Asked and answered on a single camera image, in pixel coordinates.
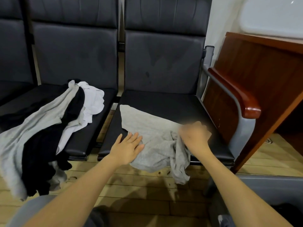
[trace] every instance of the person's leg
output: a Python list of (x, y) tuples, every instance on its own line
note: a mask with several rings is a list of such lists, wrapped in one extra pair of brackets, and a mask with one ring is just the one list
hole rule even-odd
[[(55, 195), (43, 195), (26, 202), (13, 216), (6, 227), (22, 227), (32, 216), (47, 205)], [(93, 208), (84, 227), (109, 227), (105, 211), (96, 207)]]

